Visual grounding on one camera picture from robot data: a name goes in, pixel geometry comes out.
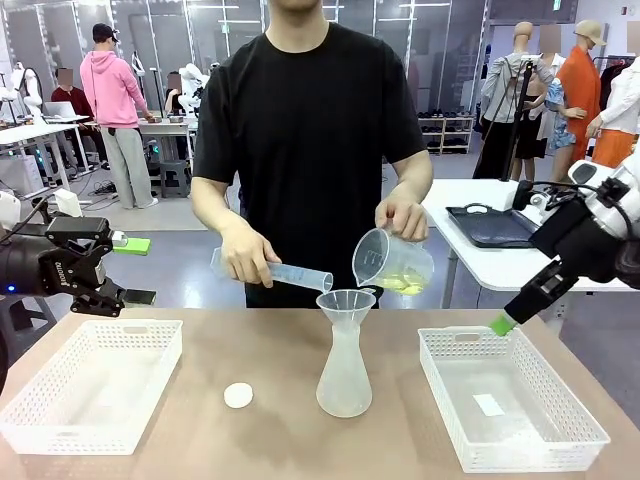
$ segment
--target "black tray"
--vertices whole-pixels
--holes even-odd
[[[538,225],[517,210],[500,212],[481,203],[447,207],[460,231],[478,248],[534,248],[529,243]]]

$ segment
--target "plastic measuring jug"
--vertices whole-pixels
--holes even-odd
[[[333,274],[328,272],[320,272],[310,268],[294,267],[293,265],[285,265],[284,263],[267,262],[271,277],[276,282],[288,283],[299,287],[319,290],[327,293],[333,287]],[[213,251],[211,258],[211,268],[218,275],[227,275],[222,266],[222,255],[220,247]]]
[[[358,242],[351,268],[359,287],[377,285],[417,295],[433,276],[433,258],[419,245],[374,228]]]

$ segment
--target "laptop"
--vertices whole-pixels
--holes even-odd
[[[71,102],[44,102],[44,107],[52,117],[73,118],[77,116]]]

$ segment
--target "black cap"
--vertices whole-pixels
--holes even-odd
[[[93,41],[95,43],[104,43],[108,39],[113,38],[113,41],[118,43],[116,33],[118,33],[118,31],[114,30],[106,23],[96,23],[93,26]]]

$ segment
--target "black t-shirt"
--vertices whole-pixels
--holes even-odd
[[[382,157],[394,163],[421,150],[400,59],[384,42],[331,24],[312,51],[282,52],[261,35],[213,72],[194,175],[232,183],[237,171],[246,218],[282,261],[353,288],[351,258],[375,227]],[[276,286],[247,295],[317,295]]]
[[[171,89],[168,88],[165,95],[164,95],[164,101],[166,103],[167,99],[169,98],[169,94],[171,93]],[[173,114],[179,114],[180,110],[182,110],[182,105],[180,105],[180,102],[178,101],[178,97],[180,95],[174,95],[173,99],[171,100],[171,112]]]

